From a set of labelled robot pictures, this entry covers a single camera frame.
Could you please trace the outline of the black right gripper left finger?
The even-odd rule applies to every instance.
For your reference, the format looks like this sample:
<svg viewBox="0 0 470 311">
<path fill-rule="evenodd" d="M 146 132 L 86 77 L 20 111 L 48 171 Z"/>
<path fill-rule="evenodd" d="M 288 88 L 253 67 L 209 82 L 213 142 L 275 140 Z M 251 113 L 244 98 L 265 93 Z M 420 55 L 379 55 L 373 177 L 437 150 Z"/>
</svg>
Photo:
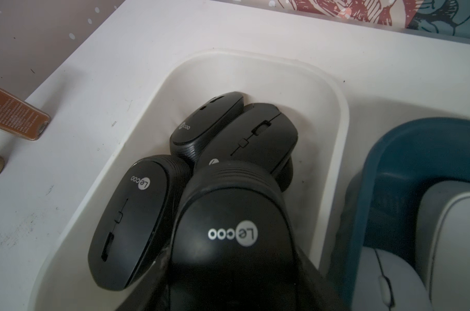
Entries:
<svg viewBox="0 0 470 311">
<path fill-rule="evenodd" d="M 167 270 L 170 248 L 158 255 L 150 269 L 144 274 L 134 291 L 124 300 L 117 310 L 169 310 L 169 288 Z"/>
</svg>

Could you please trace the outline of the white mouse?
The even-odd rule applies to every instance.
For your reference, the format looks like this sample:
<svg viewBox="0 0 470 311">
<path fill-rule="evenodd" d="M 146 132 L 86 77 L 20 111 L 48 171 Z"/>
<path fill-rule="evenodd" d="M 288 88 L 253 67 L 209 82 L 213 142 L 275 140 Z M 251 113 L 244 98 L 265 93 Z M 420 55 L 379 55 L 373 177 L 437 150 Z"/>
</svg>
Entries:
<svg viewBox="0 0 470 311">
<path fill-rule="evenodd" d="M 425 286 L 401 257 L 376 248 L 362 248 L 352 310 L 432 310 Z"/>
<path fill-rule="evenodd" d="M 423 195 L 416 271 L 434 310 L 470 310 L 470 183 L 442 181 Z"/>
</svg>

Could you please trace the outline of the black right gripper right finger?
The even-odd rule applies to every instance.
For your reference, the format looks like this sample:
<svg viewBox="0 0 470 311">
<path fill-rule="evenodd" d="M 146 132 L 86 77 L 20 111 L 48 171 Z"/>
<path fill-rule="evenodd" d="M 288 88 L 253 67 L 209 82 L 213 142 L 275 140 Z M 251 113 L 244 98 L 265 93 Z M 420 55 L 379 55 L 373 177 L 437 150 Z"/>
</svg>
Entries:
<svg viewBox="0 0 470 311">
<path fill-rule="evenodd" d="M 298 310 L 348 310 L 339 294 L 316 269 L 300 249 L 297 255 L 297 307 Z"/>
</svg>

